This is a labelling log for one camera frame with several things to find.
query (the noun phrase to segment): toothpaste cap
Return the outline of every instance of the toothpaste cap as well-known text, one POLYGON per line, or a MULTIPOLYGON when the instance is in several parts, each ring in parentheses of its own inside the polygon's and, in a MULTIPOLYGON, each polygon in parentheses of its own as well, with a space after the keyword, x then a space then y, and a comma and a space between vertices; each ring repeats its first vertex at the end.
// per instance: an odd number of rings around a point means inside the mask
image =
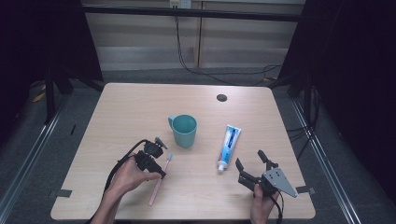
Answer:
POLYGON ((224 165, 220 165, 220 166, 219 166, 219 172, 222 173, 223 171, 224 171, 224 165))

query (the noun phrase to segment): wooden table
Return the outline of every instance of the wooden table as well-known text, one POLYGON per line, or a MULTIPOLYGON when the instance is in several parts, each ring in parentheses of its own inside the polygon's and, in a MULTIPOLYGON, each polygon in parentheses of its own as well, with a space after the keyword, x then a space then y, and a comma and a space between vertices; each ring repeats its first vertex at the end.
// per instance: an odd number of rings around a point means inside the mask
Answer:
MULTIPOLYGON (((304 186, 271 90, 263 87, 228 87, 168 84, 107 84, 62 189, 69 198, 58 197, 54 219, 89 219, 96 211, 112 167, 134 144, 160 136, 173 153, 154 205, 148 206, 155 181, 143 183, 126 194, 116 219, 130 220, 240 220, 248 219, 252 192, 239 184, 235 160, 245 171, 261 176, 265 165, 257 155, 262 149, 279 163, 290 183, 304 186), (227 96, 226 102, 217 99, 227 96), (193 115, 198 122, 191 148, 179 147, 168 116, 193 115), (242 129, 230 167, 218 173, 217 160, 226 125, 242 129)), ((164 167, 166 151, 156 161, 164 167)), ((292 198, 283 193, 284 218, 315 215, 308 193, 292 198)), ((277 218, 277 209, 270 218, 277 218)))

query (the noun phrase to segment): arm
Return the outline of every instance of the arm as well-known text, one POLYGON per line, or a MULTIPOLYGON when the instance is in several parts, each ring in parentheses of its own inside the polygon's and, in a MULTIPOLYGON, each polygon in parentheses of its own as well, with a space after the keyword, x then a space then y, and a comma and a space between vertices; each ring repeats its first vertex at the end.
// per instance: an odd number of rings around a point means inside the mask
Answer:
MULTIPOLYGON (((252 224, 266 224, 274 207, 274 203, 270 198, 262 196, 262 189, 258 184, 254 186, 254 194, 256 197, 253 200, 253 205, 250 210, 250 221, 252 224)), ((277 200, 278 196, 279 192, 273 194, 275 200, 277 200)))
POLYGON ((137 168, 134 157, 126 161, 114 175, 96 211, 92 224, 113 223, 122 197, 147 180, 161 178, 158 173, 146 173, 137 168))

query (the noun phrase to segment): teal mug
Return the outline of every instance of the teal mug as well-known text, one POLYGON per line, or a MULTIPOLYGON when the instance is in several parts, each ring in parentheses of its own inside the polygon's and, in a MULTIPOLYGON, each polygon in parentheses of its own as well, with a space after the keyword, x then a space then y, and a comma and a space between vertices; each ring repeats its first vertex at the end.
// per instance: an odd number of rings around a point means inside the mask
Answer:
POLYGON ((197 121, 191 115, 169 116, 169 125, 176 143, 184 148, 192 146, 197 132, 197 121))

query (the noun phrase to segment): toothpaste tube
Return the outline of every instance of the toothpaste tube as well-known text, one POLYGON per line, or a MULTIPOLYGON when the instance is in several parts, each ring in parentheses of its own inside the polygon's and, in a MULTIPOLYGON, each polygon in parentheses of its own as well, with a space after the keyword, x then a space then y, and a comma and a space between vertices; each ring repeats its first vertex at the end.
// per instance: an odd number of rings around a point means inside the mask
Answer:
POLYGON ((223 172, 224 169, 228 167, 230 158, 233 155, 233 149, 236 145, 236 140, 238 140, 238 136, 241 131, 242 130, 240 128, 236 128, 229 124, 227 125, 224 143, 218 161, 219 172, 223 172))

